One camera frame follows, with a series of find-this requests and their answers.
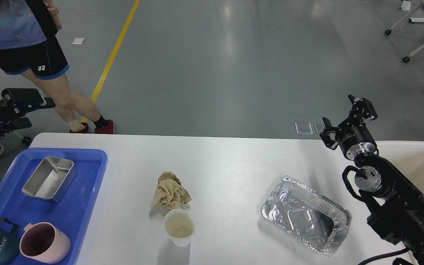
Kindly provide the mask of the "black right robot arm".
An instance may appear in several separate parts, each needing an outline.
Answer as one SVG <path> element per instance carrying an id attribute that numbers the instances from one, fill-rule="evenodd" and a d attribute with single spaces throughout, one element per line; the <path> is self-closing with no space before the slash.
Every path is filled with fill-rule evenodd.
<path id="1" fill-rule="evenodd" d="M 366 127 L 368 120 L 378 117 L 372 102 L 352 95 L 348 98 L 352 104 L 348 117 L 337 126 L 324 117 L 320 138 L 329 149 L 339 146 L 344 157 L 354 162 L 344 169 L 342 178 L 353 198 L 365 203 L 370 211 L 367 224 L 381 239 L 405 246 L 367 258 L 361 264 L 394 257 L 394 265 L 409 265 L 399 255 L 411 252 L 424 265 L 424 195 L 390 161 L 379 156 Z"/>

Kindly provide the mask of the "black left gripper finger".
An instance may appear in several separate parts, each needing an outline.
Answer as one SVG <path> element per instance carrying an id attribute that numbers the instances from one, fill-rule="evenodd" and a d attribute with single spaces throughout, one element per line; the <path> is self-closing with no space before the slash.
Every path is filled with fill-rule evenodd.
<path id="1" fill-rule="evenodd" d="M 42 97 L 35 88 L 6 88 L 1 92 L 0 110 L 35 111 L 55 106 L 52 98 Z"/>
<path id="2" fill-rule="evenodd" d="M 10 134 L 15 130 L 32 127 L 32 123 L 27 117 L 20 117 L 13 120 L 0 121 L 0 134 Z"/>

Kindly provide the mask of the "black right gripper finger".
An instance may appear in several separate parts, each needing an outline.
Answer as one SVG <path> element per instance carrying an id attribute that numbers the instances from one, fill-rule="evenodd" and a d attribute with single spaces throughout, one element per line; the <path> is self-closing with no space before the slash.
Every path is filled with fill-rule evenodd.
<path id="1" fill-rule="evenodd" d="M 323 117 L 322 120 L 324 123 L 324 129 L 319 134 L 320 138 L 327 148 L 331 150 L 336 150 L 338 146 L 338 142 L 334 138 L 331 138 L 331 135 L 339 132 L 340 128 L 332 126 L 330 120 L 327 119 L 326 117 Z"/>
<path id="2" fill-rule="evenodd" d="M 347 125 L 350 127 L 365 127 L 367 121 L 372 121 L 378 118 L 378 114 L 372 104 L 366 98 L 357 98 L 353 95 L 348 95 L 352 108 L 347 118 Z"/>

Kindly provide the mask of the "person left hand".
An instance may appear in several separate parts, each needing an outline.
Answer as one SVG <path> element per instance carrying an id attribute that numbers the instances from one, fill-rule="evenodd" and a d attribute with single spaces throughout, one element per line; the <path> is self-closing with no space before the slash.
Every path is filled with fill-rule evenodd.
<path id="1" fill-rule="evenodd" d="M 43 2 L 49 11 L 55 26 L 57 27 L 57 31 L 61 30 L 62 25 L 59 17 L 60 8 L 56 6 L 52 0 L 43 0 Z"/>

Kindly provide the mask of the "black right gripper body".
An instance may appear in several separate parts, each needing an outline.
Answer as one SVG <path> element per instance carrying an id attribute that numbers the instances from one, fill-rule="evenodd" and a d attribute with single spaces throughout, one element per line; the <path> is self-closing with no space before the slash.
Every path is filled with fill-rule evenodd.
<path id="1" fill-rule="evenodd" d="M 374 153 L 377 149 L 377 144 L 365 125 L 337 131 L 336 140 L 343 156 L 348 160 L 354 160 L 361 153 Z"/>

